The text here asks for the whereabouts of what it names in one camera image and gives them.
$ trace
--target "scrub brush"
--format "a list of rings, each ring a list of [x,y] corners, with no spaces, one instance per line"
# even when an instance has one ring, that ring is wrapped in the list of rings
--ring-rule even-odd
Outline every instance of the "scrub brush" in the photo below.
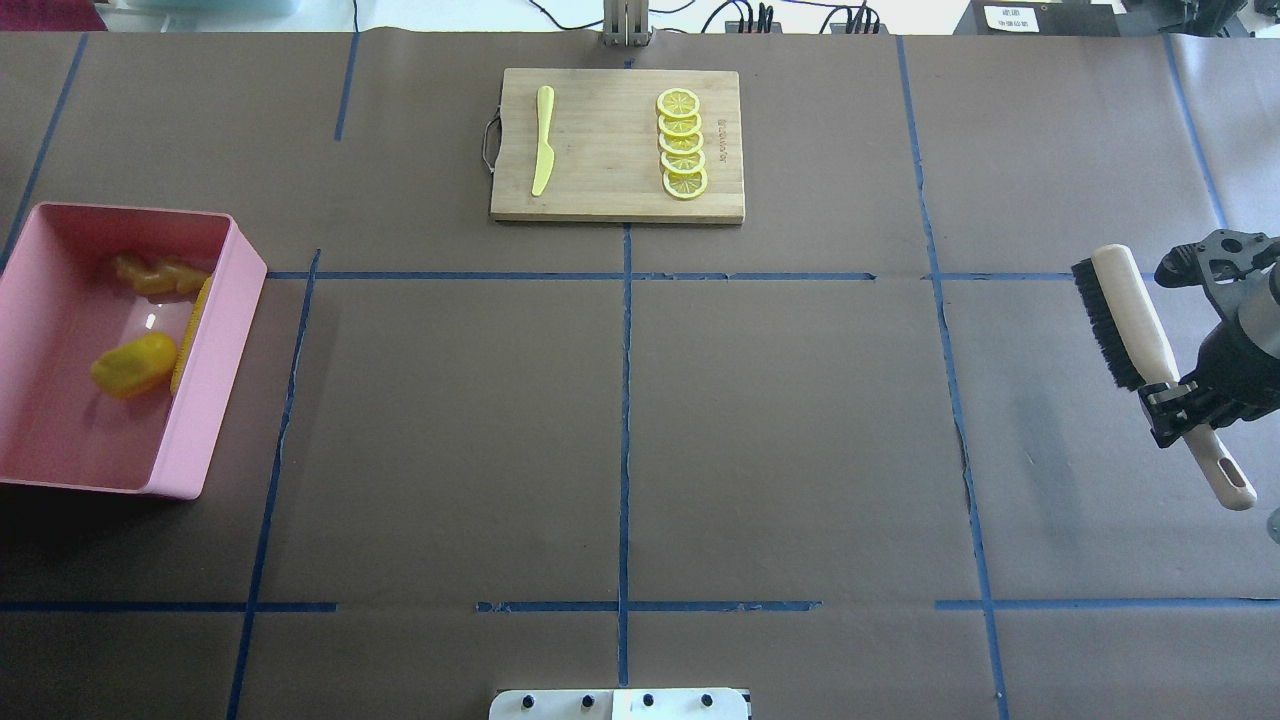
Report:
[[[1129,391],[1158,383],[1178,387],[1178,363],[1133,252],[1106,245],[1075,264],[1071,274],[1116,384]],[[1253,507],[1258,496],[1213,428],[1197,425],[1183,441],[1222,507]]]

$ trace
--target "lemon slice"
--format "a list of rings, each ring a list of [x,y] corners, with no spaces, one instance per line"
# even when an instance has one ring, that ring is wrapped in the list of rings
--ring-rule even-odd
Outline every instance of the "lemon slice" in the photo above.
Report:
[[[669,152],[662,154],[662,167],[672,173],[681,176],[689,176],[703,169],[707,164],[707,156],[699,150],[692,155],[672,155]]]
[[[667,137],[689,137],[703,129],[703,117],[668,118],[667,115],[658,115],[658,129]]]
[[[666,170],[662,173],[662,186],[678,200],[692,200],[707,190],[707,170],[681,174]]]
[[[658,111],[668,118],[691,118],[698,114],[698,96],[691,90],[672,87],[658,96]]]
[[[669,137],[658,133],[658,146],[668,155],[692,155],[703,149],[703,133],[695,132],[689,137]]]

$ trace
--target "label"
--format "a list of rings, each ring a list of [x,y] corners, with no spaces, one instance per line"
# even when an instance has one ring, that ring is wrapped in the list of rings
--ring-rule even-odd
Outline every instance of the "label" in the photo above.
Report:
[[[716,140],[719,141],[721,163],[728,163],[728,120],[716,120]]]
[[[987,27],[1005,32],[1039,32],[1034,8],[1000,8],[984,5]]]

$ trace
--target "yellow pepper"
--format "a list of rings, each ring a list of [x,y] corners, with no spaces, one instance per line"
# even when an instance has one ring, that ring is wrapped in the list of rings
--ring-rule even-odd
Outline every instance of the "yellow pepper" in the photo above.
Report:
[[[164,333],[147,333],[102,354],[90,368],[99,389],[118,400],[137,397],[169,379],[178,346]]]

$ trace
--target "black bristles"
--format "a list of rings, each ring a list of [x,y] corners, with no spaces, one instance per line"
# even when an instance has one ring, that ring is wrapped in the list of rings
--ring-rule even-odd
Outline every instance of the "black bristles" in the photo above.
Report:
[[[1071,274],[1075,277],[1080,300],[1084,301],[1084,311],[1089,315],[1089,324],[1093,325],[1093,338],[1102,348],[1102,359],[1107,361],[1107,369],[1111,370],[1116,387],[1135,391],[1147,384],[1124,348],[1124,340],[1116,328],[1115,318],[1111,316],[1107,299],[1102,295],[1102,283],[1098,282],[1098,273],[1093,269],[1093,260],[1085,259],[1071,265]]]

